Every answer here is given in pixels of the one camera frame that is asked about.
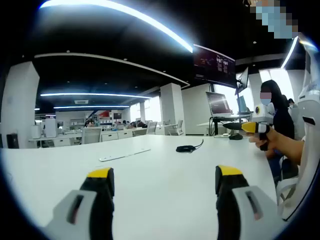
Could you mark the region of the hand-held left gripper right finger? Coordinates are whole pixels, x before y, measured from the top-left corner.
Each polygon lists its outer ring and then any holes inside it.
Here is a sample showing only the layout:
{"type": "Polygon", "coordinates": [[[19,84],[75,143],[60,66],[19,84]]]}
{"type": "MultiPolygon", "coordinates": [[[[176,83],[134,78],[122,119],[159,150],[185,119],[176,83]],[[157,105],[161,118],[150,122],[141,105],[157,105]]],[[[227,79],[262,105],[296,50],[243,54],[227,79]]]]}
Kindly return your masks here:
{"type": "Polygon", "coordinates": [[[219,240],[274,240],[285,228],[276,203],[239,169],[217,165],[215,193],[219,240]]]}

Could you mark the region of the person's right hand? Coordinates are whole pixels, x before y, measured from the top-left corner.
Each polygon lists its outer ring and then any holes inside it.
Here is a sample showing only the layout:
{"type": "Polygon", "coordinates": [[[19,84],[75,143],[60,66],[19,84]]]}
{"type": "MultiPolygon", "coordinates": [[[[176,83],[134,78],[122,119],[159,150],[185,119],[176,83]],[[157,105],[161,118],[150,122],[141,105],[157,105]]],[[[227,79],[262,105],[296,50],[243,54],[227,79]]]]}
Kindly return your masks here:
{"type": "Polygon", "coordinates": [[[274,149],[277,148],[278,137],[280,134],[273,128],[271,128],[269,132],[266,134],[267,139],[260,140],[258,133],[247,132],[246,135],[249,137],[249,142],[254,143],[259,150],[261,149],[261,146],[267,144],[267,150],[264,151],[264,153],[268,159],[273,158],[275,156],[274,149]]]}

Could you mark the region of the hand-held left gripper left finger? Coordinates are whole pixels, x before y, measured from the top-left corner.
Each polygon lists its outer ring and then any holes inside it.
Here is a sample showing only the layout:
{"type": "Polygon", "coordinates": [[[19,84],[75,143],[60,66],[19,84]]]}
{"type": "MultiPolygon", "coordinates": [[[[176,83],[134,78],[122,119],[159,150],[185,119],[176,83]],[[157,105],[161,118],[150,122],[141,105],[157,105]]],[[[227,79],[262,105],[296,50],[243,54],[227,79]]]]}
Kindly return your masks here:
{"type": "Polygon", "coordinates": [[[112,240],[114,169],[90,172],[80,189],[70,191],[54,208],[44,228],[51,240],[112,240]]]}

